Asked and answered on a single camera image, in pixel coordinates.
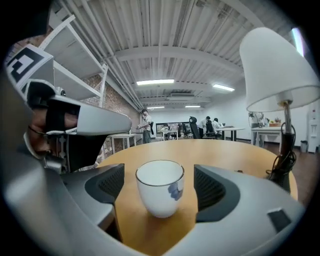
ceiling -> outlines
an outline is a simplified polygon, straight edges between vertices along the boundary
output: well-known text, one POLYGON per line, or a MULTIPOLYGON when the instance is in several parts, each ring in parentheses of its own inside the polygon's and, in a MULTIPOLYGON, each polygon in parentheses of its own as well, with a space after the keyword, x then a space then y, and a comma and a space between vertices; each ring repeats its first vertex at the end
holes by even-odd
POLYGON ((56 0, 54 12, 75 15, 72 26, 139 108, 204 107, 225 93, 212 84, 237 89, 239 45, 254 28, 293 43, 293 24, 267 0, 56 0), (175 83, 136 84, 155 79, 175 83))

lamp shade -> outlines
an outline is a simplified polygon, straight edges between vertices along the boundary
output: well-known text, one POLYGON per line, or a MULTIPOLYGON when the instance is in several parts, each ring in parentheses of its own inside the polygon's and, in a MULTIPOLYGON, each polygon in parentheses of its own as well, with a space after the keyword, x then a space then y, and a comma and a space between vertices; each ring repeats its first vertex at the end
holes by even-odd
POLYGON ((320 98, 319 79, 296 48, 266 27, 250 31, 240 44, 244 69, 246 109, 252 112, 282 110, 279 97, 290 95, 290 108, 320 98))

fluorescent light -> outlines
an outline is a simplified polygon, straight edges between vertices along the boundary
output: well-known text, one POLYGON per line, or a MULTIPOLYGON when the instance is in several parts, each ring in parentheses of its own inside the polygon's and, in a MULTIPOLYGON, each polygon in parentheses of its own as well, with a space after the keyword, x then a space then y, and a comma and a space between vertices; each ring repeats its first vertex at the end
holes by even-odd
POLYGON ((149 81, 137 81, 138 86, 144 85, 159 85, 159 84, 173 84, 175 80, 173 79, 159 79, 159 80, 149 80, 149 81))
POLYGON ((215 84, 213 87, 214 88, 223 89, 223 90, 227 90, 227 91, 230 91, 230 92, 233 92, 235 90, 233 88, 230 88, 230 87, 227 87, 227 86, 223 86, 223 85, 220 85, 220 84, 215 84))
POLYGON ((150 107, 147 107, 148 110, 151 110, 151 109, 164 109, 165 107, 164 106, 150 106, 150 107))
POLYGON ((301 56, 304 56, 304 44, 303 44, 303 38, 298 28, 292 29, 293 39, 295 48, 300 53, 301 56))

white shelf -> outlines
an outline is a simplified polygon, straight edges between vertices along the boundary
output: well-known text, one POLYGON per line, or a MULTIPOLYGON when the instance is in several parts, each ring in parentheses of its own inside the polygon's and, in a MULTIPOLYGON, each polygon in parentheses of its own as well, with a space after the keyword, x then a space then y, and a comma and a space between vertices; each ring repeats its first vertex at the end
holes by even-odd
POLYGON ((70 22, 74 19, 72 15, 57 26, 39 48, 51 54, 57 63, 80 79, 103 73, 102 65, 71 26, 70 22))
POLYGON ((56 61, 53 61, 54 86, 65 90, 66 96, 75 100, 100 97, 100 93, 76 77, 56 61))

white lamp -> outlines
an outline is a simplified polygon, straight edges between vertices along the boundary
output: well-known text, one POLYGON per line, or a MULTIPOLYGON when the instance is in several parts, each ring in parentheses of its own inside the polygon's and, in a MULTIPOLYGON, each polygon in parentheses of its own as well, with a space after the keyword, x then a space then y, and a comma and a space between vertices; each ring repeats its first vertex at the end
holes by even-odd
POLYGON ((250 112, 284 110, 281 152, 269 179, 290 190, 288 174, 296 155, 289 108, 302 107, 319 99, 320 82, 296 48, 265 27, 253 29, 243 38, 240 57, 245 77, 246 109, 250 112))

